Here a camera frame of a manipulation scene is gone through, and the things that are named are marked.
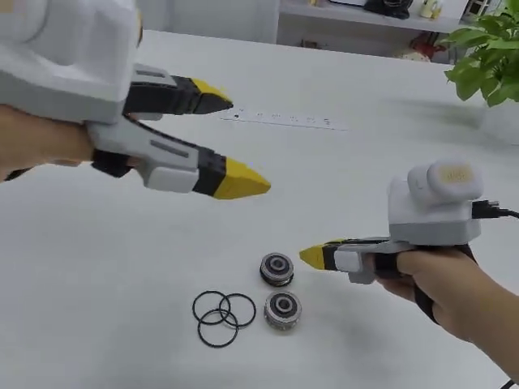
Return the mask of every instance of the bearing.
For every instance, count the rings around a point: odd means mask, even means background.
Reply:
[[[294,264],[286,255],[267,254],[261,260],[259,273],[267,284],[279,288],[290,284],[294,279]]]
[[[301,311],[301,302],[293,293],[275,292],[265,302],[264,317],[271,327],[288,331],[298,323]]]

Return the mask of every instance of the yellow finger tip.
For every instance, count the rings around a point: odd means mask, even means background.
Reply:
[[[323,247],[321,245],[319,246],[313,246],[309,249],[305,249],[301,252],[299,252],[299,258],[312,266],[314,269],[317,270],[325,270],[324,269],[324,256],[323,256]]]
[[[231,101],[231,99],[223,92],[223,90],[215,88],[201,79],[191,80],[193,81],[193,83],[195,83],[196,87],[200,90],[202,94],[215,95],[220,97],[222,100]]]
[[[241,162],[227,158],[225,178],[213,197],[222,200],[240,199],[265,194],[270,188],[270,182],[259,173]]]

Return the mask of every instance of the shelf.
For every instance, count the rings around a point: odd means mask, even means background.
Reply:
[[[280,13],[445,33],[452,32],[465,25],[464,22],[457,19],[439,17],[436,20],[431,20],[419,15],[411,15],[408,19],[401,20],[365,11],[360,6],[332,4],[327,0],[324,0],[318,6],[311,6],[306,1],[307,0],[281,0]]]

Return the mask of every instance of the white tabletop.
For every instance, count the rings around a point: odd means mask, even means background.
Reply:
[[[485,173],[487,196],[519,209],[517,149],[474,130],[482,102],[457,100],[442,66],[147,32],[141,62],[226,88],[237,106],[331,117],[346,132],[166,118],[156,127],[247,162],[264,196],[217,202],[145,190],[88,166],[44,167],[0,187],[0,387],[264,389],[498,387],[505,376],[410,303],[314,271],[298,251],[387,233],[386,186],[443,156]],[[519,292],[519,223],[489,221],[473,248]],[[303,305],[287,336],[261,314],[230,347],[207,348],[191,302],[240,292],[261,309],[263,255],[295,262]],[[240,319],[247,306],[236,301]],[[216,328],[207,335],[221,340]]]

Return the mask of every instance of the o-ring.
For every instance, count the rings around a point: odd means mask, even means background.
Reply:
[[[231,345],[235,340],[236,340],[236,336],[238,336],[238,332],[240,331],[239,328],[238,328],[238,319],[236,318],[236,316],[234,316],[233,313],[231,313],[229,310],[226,310],[225,311],[227,313],[227,316],[225,316],[225,320],[230,316],[231,318],[233,318],[234,320],[234,324],[232,325],[232,327],[234,328],[234,335],[233,337],[231,338],[231,340],[229,340],[228,342],[226,343],[223,343],[223,344],[213,344],[213,343],[209,343],[205,338],[204,336],[202,335],[202,324],[203,324],[203,321],[205,318],[207,318],[208,316],[211,316],[212,314],[215,314],[215,313],[219,313],[219,314],[222,314],[221,313],[221,310],[219,308],[216,308],[215,310],[210,310],[209,312],[206,312],[204,314],[204,316],[202,316],[201,320],[198,321],[198,337],[200,338],[200,340],[202,340],[202,342],[210,347],[210,348],[224,348],[224,347],[227,347],[229,345]]]
[[[207,295],[207,294],[216,294],[218,296],[221,297],[221,301],[220,301],[220,306],[221,306],[221,303],[223,301],[227,302],[227,306],[229,307],[228,310],[224,310],[224,312],[221,313],[221,319],[220,320],[217,320],[216,322],[206,322],[204,320],[204,317],[208,316],[207,314],[205,314],[204,316],[200,317],[199,315],[196,314],[196,302],[203,296]],[[195,319],[198,321],[198,323],[202,323],[203,325],[206,325],[206,326],[216,326],[217,324],[220,324],[220,323],[223,323],[228,317],[229,315],[231,314],[230,313],[230,300],[229,298],[222,292],[218,292],[217,290],[206,290],[205,292],[202,292],[201,294],[199,294],[196,299],[193,301],[193,305],[191,306],[191,310],[193,312],[193,316],[195,316]]]
[[[251,305],[252,305],[252,317],[251,319],[246,322],[246,323],[238,323],[237,320],[234,321],[234,323],[229,323],[229,320],[227,320],[227,318],[229,317],[229,315],[227,314],[225,317],[224,317],[224,312],[229,312],[230,310],[230,299],[233,298],[233,297],[241,297],[241,298],[245,298],[246,300],[248,300]],[[224,304],[224,301],[227,302],[227,304],[229,304],[229,307],[227,308],[227,310],[224,310],[223,309],[223,304]],[[221,301],[220,301],[220,305],[218,306],[218,310],[220,311],[220,316],[222,318],[222,321],[226,322],[227,324],[229,324],[230,326],[232,327],[236,327],[236,328],[245,328],[245,327],[248,327],[252,324],[252,322],[254,322],[254,319],[256,318],[256,304],[252,301],[252,299],[250,297],[248,297],[247,295],[245,294],[241,294],[241,293],[231,293],[231,294],[228,294],[225,296],[225,298],[222,298]]]

